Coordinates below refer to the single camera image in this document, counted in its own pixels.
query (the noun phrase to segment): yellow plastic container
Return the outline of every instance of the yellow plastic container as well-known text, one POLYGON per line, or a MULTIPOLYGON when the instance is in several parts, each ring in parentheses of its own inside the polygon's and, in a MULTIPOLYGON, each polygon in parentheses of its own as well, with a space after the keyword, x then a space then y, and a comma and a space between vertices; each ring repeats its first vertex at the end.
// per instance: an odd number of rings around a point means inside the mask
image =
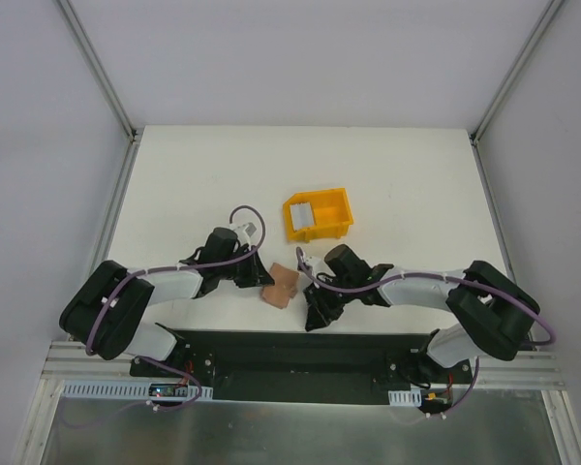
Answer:
POLYGON ((284 202, 282 210, 288 240, 339 239, 352 225, 344 188, 297 193, 284 202))

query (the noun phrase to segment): aluminum frame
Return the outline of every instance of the aluminum frame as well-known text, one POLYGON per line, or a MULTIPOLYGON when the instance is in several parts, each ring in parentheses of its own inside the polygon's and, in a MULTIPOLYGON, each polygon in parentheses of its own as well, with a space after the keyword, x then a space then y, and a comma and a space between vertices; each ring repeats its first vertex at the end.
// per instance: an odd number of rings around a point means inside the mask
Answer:
MULTIPOLYGON (((489 209, 506 262, 508 275, 512 279, 514 279, 514 273, 505 247, 499 211, 493 200, 479 153, 475 148, 566 1, 550 0, 548 2, 528 40, 506 73, 490 106, 478 123, 477 129, 471 136, 474 155, 478 164, 478 172, 482 180, 482 185, 484 186, 489 209)), ((74 40, 84 60, 88 64, 95 80, 99 83, 101 92, 104 94, 116 119, 130 141, 125 160, 123 161, 111 200, 107 207, 103 228, 95 246, 90 266, 92 270, 107 256, 109 244, 111 243, 120 213, 120 207, 127 191, 131 170, 138 152, 141 131, 137 132, 131 123, 129 115, 124 110, 99 56, 86 34, 83 24, 77 17, 76 10, 71 1, 54 0, 54 3, 73 33, 74 40)), ((41 462, 58 399, 66 380, 162 381, 142 378, 135 380, 130 378, 130 359, 128 356, 120 356, 115 360, 105 361, 98 357, 88 357, 80 343, 52 343, 28 419, 25 423, 24 433, 16 448, 15 463, 37 465, 41 462)), ((541 390, 562 461, 565 464, 581 464, 580 433, 570 407, 559 363, 555 356, 550 353, 530 352, 520 353, 513 362, 500 362, 490 357, 483 357, 480 363, 482 370, 480 371, 477 388, 541 390)))

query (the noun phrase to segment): white wall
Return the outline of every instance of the white wall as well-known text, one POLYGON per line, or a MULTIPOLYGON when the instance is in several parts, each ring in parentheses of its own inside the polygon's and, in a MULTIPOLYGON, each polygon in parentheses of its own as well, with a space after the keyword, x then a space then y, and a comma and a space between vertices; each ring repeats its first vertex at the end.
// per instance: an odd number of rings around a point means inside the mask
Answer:
POLYGON ((581 425, 581 0, 571 0, 481 141, 520 282, 560 337, 581 425))
POLYGON ((137 126, 471 130, 547 0, 75 0, 137 126))
POLYGON ((126 150, 48 0, 0 2, 0 464, 80 285, 126 150))

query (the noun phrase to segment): white table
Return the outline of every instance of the white table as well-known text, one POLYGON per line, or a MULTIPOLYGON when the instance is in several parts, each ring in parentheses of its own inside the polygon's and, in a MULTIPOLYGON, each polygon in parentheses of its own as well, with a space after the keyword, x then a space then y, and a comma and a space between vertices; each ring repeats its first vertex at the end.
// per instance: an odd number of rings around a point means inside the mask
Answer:
MULTIPOLYGON (((498 240, 463 130, 148 126, 109 257, 127 267, 175 264, 203 245, 229 212, 248 203, 267 223, 260 257, 294 268, 284 233, 292 194, 345 187, 354 225, 341 241, 369 265, 448 270, 475 259, 504 270, 498 240)), ((237 221, 254 221, 249 212, 237 221)), ((340 241, 301 244, 324 255, 340 241)), ((307 285, 302 277, 300 287, 307 285)), ((279 310, 259 289, 223 282, 197 300, 151 307, 148 322, 175 328, 303 331, 302 293, 279 310)), ((354 302, 323 332, 425 333, 455 319, 419 307, 354 302)))

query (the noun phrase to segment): cable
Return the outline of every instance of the cable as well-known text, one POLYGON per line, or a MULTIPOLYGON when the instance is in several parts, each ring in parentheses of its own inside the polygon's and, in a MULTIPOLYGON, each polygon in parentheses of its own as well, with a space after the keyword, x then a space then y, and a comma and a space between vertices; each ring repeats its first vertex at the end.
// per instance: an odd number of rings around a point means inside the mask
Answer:
POLYGON ((418 379, 412 379, 412 377, 409 375, 409 372, 407 370, 407 359, 403 359, 401 360, 401 362, 398 363, 398 376, 400 376, 404 381, 406 381, 407 383, 409 383, 410 385, 413 385, 417 388, 420 389, 430 389, 431 388, 431 384, 430 381, 424 379, 424 380, 418 380, 418 379))
POLYGON ((107 298, 106 303, 104 303, 103 307, 101 308, 101 311, 99 312, 99 315, 97 316, 97 319, 95 320, 95 323, 92 325, 90 333, 88 334, 88 339, 86 339, 86 354, 89 356, 95 355, 95 352, 93 352, 93 349, 92 349, 93 341, 95 340, 95 336, 97 335, 97 331, 99 330, 99 326, 101 325, 101 321, 104 319, 107 311, 110 309, 111 303, 118 297, 118 295, 123 290, 123 288, 125 286, 127 286, 127 284, 132 279, 138 278, 139 276, 144 276, 146 274, 153 274, 153 273, 167 273, 167 272, 172 272, 172 271, 188 271, 191 269, 204 269, 204 268, 213 268, 216 266, 227 266, 229 264, 238 264, 239 262, 246 260, 246 259, 249 259, 254 254, 256 254, 258 252, 259 248, 262 246, 262 243, 264 242, 264 237, 266 234, 266 227, 264 224, 264 220, 262 219, 262 215, 260 215, 260 213, 252 206, 239 205, 237 208, 235 208, 230 213, 230 218, 229 218, 230 223, 232 223, 232 219, 234 218, 234 215, 236 214, 236 212, 240 211, 240 210, 250 210, 252 213, 254 213, 259 218, 259 221, 260 221, 260 240, 255 246, 253 246, 250 249, 250 251, 248 253, 246 253, 240 257, 236 257, 234 259, 231 259, 231 260, 226 260, 224 262, 202 263, 202 264, 185 264, 185 265, 181 265, 181 266, 177 266, 177 265, 158 266, 155 268, 140 269, 138 271, 134 271, 133 273, 128 274, 127 276, 125 276, 123 278, 123 280, 120 283, 118 283, 118 285, 110 293, 109 297, 107 298))
POLYGON ((471 394, 472 390, 474 390, 475 388, 475 384, 477 383, 477 375, 480 372, 480 357, 477 356, 475 358, 475 372, 474 372, 474 377, 472 378, 472 381, 469 384, 469 387, 467 387, 467 390, 465 391, 465 393, 463 395, 461 395, 461 398, 458 399, 454 405, 452 405, 449 409, 447 409, 445 412, 449 413, 454 409, 457 409, 463 402, 465 402, 465 400, 469 397, 469 394, 471 394))
POLYGON ((445 390, 445 392, 447 392, 447 398, 449 400, 452 400, 452 385, 454 384, 454 377, 452 376, 451 373, 449 373, 447 375, 447 389, 445 390))
MULTIPOLYGON (((161 363, 160 361, 155 360, 153 358, 150 358, 148 356, 141 356, 140 359, 144 360, 147 363, 150 363, 151 365, 157 366, 158 368, 161 368, 161 369, 166 370, 170 373, 177 374, 183 378, 190 380, 192 383, 194 383, 194 386, 196 386, 196 388, 198 389, 198 392, 196 393, 196 395, 194 397, 182 402, 181 404, 173 406, 173 407, 165 407, 163 405, 157 404, 154 407, 155 411, 159 410, 160 412, 173 412, 176 410, 184 409, 188 405, 191 405, 194 402, 196 402, 202 396, 202 386, 200 385, 199 381, 193 375, 188 373, 187 371, 177 370, 176 368, 168 366, 168 365, 161 363)), ((96 418, 96 419, 93 419, 92 421, 88 421, 87 423, 81 423, 81 424, 70 423, 65 419, 65 413, 64 413, 65 404, 64 403, 59 405, 56 415, 58 416, 59 422, 70 429, 87 429, 87 428, 91 428, 93 426, 98 426, 102 423, 105 423, 106 421, 109 421, 110 419, 113 419, 114 417, 116 417, 118 414, 125 412, 126 410, 129 410, 137 405, 150 405, 150 402, 151 402, 150 400, 138 400, 136 402, 130 402, 129 404, 123 405, 120 409, 117 409, 117 410, 111 412, 109 415, 106 415, 105 417, 96 418)))
POLYGON ((196 256, 202 251, 203 248, 204 247, 202 246, 198 247, 192 255, 190 255, 187 259, 183 260, 182 262, 189 262, 191 260, 195 260, 196 256))
MULTIPOLYGON (((187 363, 185 363, 185 371, 187 371, 188 373, 194 373, 194 363, 191 360, 188 360, 187 363)), ((188 380, 187 378, 183 378, 181 381, 178 382, 177 386, 183 388, 189 385, 190 380, 188 380)))
POLYGON ((322 279, 322 277, 323 277, 323 276, 324 276, 325 278, 327 278, 327 279, 331 280, 332 282, 333 282, 333 280, 335 279, 335 278, 334 278, 333 276, 331 276, 330 274, 323 273, 323 272, 321 272, 321 273, 317 273, 317 278, 319 278, 321 281, 323 281, 323 279, 322 279))
POLYGON ((476 283, 475 281, 469 281, 467 279, 457 278, 455 276, 447 276, 447 275, 434 273, 434 272, 431 273, 431 272, 416 271, 416 272, 405 273, 404 275, 403 274, 396 274, 394 276, 389 276, 385 279, 382 279, 381 281, 377 281, 375 283, 371 283, 367 286, 362 286, 360 288, 352 288, 352 289, 351 288, 348 288, 348 289, 347 288, 338 288, 336 286, 331 286, 330 284, 323 282, 322 280, 320 280, 319 278, 315 277, 312 274, 312 271, 310 270, 310 268, 308 268, 306 263, 304 263, 304 261, 303 261, 304 254, 303 254, 303 250, 301 250, 301 247, 297 247, 295 249, 295 254, 297 256, 298 265, 299 265, 299 268, 301 269, 301 271, 303 271, 305 273, 305 275, 308 276, 308 278, 316 286, 327 289, 327 290, 332 291, 334 293, 339 293, 339 294, 364 293, 366 291, 372 291, 373 289, 376 289, 376 288, 382 286, 383 284, 391 283, 392 281, 399 281, 401 279, 409 279, 409 278, 433 279, 436 281, 445 281, 448 283, 462 284, 463 286, 467 286, 468 288, 476 288, 476 289, 480 289, 481 291, 485 291, 486 293, 489 293, 490 295, 493 295, 493 296, 498 297, 498 298, 502 298, 506 302, 514 305, 516 308, 521 310, 528 317, 530 317, 532 320, 534 320, 536 323, 538 323, 540 326, 542 326, 542 328, 549 335, 549 338, 544 340, 544 341, 530 341, 530 342, 526 341, 526 344, 532 344, 534 346, 548 346, 548 345, 553 344, 557 339, 557 336, 555 334, 555 330, 553 329, 553 327, 551 327, 542 317, 540 317, 536 312, 534 312, 534 310, 529 308, 523 302, 514 298, 512 295, 507 294, 504 291, 493 288, 491 286, 486 286, 485 284, 476 283))

